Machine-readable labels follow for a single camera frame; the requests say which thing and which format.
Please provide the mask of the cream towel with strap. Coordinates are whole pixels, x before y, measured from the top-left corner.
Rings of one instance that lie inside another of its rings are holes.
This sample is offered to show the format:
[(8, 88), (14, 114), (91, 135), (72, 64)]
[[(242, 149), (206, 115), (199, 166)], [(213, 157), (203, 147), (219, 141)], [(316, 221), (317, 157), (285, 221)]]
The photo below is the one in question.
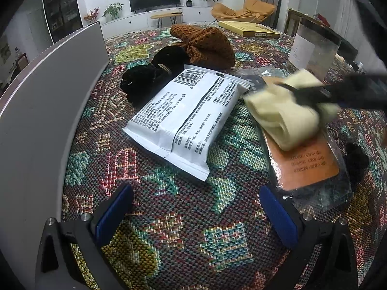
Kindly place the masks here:
[(295, 95), (279, 84), (266, 85), (243, 99), (256, 122), (283, 151), (314, 137), (340, 111), (335, 103), (318, 103), (315, 108), (300, 105)]

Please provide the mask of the brown knitted scarf bundle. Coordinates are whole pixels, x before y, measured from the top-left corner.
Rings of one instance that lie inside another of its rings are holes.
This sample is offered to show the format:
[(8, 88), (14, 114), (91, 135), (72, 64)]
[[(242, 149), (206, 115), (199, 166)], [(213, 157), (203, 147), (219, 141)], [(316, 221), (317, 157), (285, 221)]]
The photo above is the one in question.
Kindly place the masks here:
[(174, 24), (170, 34), (180, 40), (174, 45), (185, 50), (192, 65), (218, 71), (231, 69), (235, 65), (233, 48), (227, 36), (216, 27)]

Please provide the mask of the white printed plastic package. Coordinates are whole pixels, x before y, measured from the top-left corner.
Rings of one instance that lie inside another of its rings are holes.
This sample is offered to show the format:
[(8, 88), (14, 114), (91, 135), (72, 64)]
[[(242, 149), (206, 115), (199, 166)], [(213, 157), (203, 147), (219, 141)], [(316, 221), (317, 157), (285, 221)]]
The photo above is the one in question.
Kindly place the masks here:
[(249, 81), (186, 65), (123, 131), (146, 150), (205, 181), (208, 150)]

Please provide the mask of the black velvet cloth bundle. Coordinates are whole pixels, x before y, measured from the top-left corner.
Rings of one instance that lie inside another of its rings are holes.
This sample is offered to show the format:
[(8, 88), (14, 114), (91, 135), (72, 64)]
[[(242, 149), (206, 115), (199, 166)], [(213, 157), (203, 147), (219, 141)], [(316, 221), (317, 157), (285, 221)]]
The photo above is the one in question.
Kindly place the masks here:
[(120, 88), (127, 95), (128, 102), (141, 109), (189, 63), (190, 59), (181, 46), (166, 46), (149, 64), (126, 70)]

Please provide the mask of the small black cloth item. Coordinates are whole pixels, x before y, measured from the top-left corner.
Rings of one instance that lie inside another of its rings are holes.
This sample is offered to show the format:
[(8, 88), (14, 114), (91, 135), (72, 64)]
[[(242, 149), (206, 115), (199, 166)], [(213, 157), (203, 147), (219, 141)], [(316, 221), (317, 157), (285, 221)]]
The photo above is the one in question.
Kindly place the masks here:
[(363, 179), (364, 173), (369, 166), (369, 157), (359, 145), (354, 143), (346, 144), (345, 150), (346, 169), (351, 185), (355, 186)]

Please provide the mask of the orange card in clear bag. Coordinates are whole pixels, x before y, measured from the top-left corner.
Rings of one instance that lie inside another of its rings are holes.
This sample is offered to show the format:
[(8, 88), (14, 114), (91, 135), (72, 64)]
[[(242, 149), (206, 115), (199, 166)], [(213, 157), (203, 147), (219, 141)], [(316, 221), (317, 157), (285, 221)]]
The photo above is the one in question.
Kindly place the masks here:
[[(323, 86), (305, 69), (294, 74), (276, 68), (241, 69), (237, 76), (250, 82), (247, 94), (269, 84), (281, 86), (282, 82), (295, 88)], [(352, 199), (354, 191), (342, 151), (329, 134), (328, 123), (298, 147), (283, 151), (250, 112), (249, 116), (263, 148), (270, 188), (290, 201), (300, 213), (324, 213)]]

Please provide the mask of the yellow flat box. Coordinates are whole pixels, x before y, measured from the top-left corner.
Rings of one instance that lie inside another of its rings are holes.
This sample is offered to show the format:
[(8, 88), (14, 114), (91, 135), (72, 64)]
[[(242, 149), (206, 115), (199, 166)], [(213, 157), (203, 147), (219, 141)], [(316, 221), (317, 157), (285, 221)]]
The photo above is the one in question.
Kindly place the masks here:
[(281, 33), (254, 22), (219, 21), (221, 28), (232, 31), (242, 37), (264, 37), (278, 39)]

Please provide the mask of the orange lounge chair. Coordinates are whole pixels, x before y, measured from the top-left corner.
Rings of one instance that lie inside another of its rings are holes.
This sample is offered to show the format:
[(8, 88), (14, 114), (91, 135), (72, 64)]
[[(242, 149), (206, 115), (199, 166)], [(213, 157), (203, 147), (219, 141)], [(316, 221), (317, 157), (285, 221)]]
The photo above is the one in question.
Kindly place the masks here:
[(270, 17), (276, 10), (276, 6), (259, 0), (245, 0), (240, 10), (233, 10), (217, 3), (211, 10), (212, 16), (217, 21), (253, 22), (260, 24)]

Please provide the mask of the colourful woven table cloth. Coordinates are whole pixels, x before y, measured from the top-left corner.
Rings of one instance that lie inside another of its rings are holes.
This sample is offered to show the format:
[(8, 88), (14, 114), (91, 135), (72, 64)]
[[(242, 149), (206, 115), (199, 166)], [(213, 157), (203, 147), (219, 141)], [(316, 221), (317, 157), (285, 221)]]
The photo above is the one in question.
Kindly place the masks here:
[[(284, 69), (293, 38), (242, 38), (224, 31), (235, 69)], [(105, 40), (110, 63), (91, 92), (67, 161), (64, 221), (92, 213), (122, 183), (134, 188), (134, 209), (102, 250), (129, 289), (263, 289), (289, 254), (266, 218), (258, 191), (269, 181), (262, 148), (243, 100), (237, 102), (209, 152), (204, 183), (138, 146), (122, 128), (136, 113), (119, 85), (122, 74), (179, 42), (170, 28)], [(342, 154), (362, 147), (369, 167), (344, 209), (356, 251), (359, 286), (386, 234), (386, 118), (344, 109), (328, 126)]]

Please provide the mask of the grey storage bin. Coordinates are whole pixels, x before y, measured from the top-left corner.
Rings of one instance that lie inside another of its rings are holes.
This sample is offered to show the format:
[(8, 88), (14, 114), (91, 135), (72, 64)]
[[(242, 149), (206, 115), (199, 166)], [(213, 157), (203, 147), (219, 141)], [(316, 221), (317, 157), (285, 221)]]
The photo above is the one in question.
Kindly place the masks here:
[(1, 102), (1, 250), (25, 283), (45, 220), (60, 215), (77, 124), (109, 61), (94, 23), (47, 49)]

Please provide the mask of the wooden side table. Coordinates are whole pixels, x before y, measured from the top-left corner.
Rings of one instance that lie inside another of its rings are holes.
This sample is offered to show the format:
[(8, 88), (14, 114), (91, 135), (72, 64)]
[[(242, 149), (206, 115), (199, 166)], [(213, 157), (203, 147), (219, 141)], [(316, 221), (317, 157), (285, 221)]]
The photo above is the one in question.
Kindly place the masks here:
[(161, 28), (163, 26), (163, 20), (165, 18), (169, 18), (171, 21), (171, 24), (177, 24), (178, 23), (178, 18), (181, 18), (183, 16), (183, 12), (173, 12), (173, 13), (163, 13), (163, 14), (155, 14), (152, 15), (150, 18), (152, 20), (156, 21), (156, 27)]

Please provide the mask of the white tv cabinet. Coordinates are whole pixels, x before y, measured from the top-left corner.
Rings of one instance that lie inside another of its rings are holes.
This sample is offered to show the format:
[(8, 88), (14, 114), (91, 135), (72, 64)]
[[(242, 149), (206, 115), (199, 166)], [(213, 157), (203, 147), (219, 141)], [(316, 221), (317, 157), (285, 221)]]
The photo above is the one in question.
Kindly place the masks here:
[(131, 31), (169, 27), (174, 24), (212, 23), (212, 7), (178, 7), (136, 13), (111, 20), (101, 25), (104, 39), (110, 39)]

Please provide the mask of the left green potted plant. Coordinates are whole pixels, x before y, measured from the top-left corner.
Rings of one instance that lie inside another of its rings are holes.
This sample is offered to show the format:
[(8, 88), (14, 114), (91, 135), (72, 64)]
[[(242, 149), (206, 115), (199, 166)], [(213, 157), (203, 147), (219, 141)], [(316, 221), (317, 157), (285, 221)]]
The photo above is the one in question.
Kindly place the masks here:
[(110, 22), (112, 20), (120, 18), (122, 10), (123, 10), (122, 3), (119, 3), (119, 2), (111, 3), (105, 9), (103, 13), (103, 17), (106, 19), (107, 22)]

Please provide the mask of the red flower vase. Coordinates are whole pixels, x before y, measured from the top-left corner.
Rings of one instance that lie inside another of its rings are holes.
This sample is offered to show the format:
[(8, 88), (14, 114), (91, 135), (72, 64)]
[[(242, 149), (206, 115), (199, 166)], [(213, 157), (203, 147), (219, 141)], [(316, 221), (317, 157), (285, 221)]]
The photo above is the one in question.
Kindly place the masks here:
[(100, 8), (90, 9), (89, 12), (83, 17), (87, 24), (93, 24), (97, 21)]

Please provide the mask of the dark glass display cabinet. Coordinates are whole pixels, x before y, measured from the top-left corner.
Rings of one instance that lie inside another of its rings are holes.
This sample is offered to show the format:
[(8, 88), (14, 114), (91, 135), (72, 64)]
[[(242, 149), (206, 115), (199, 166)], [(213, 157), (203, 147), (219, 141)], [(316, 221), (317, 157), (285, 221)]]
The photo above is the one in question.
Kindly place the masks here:
[(42, 0), (42, 2), (53, 43), (83, 27), (77, 0)]

